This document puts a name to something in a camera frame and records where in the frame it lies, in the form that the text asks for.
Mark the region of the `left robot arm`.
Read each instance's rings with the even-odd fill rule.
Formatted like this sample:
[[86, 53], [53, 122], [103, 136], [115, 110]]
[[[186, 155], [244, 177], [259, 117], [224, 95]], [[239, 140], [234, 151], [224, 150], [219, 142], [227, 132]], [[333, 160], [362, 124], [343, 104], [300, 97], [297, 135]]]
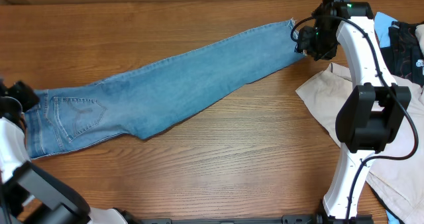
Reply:
[[23, 113], [38, 102], [23, 82], [1, 86], [1, 222], [20, 223], [25, 206], [37, 199], [40, 206], [23, 223], [130, 223], [117, 209], [91, 208], [75, 190], [30, 161]]

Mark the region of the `light blue denim jeans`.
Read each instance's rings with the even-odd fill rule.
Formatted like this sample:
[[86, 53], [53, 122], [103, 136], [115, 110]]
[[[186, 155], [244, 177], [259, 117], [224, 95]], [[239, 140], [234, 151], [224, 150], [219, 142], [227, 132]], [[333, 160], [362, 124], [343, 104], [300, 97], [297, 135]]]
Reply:
[[120, 135], [149, 139], [300, 60], [293, 26], [270, 23], [88, 85], [40, 89], [25, 113], [28, 155], [69, 153]]

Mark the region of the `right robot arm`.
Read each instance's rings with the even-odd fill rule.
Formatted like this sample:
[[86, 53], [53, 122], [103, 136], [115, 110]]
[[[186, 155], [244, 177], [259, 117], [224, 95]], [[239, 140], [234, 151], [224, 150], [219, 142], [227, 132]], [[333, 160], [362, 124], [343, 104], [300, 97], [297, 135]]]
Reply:
[[407, 107], [410, 89], [399, 86], [388, 71], [374, 34], [374, 15], [367, 2], [324, 1], [311, 14], [312, 27], [294, 26], [297, 52], [315, 60], [329, 60], [342, 46], [352, 78], [352, 92], [335, 120], [341, 153], [329, 191], [313, 215], [287, 215], [284, 221], [302, 223], [373, 223], [358, 215], [356, 204], [366, 177], [406, 120], [413, 132], [411, 158], [418, 148], [418, 133]]

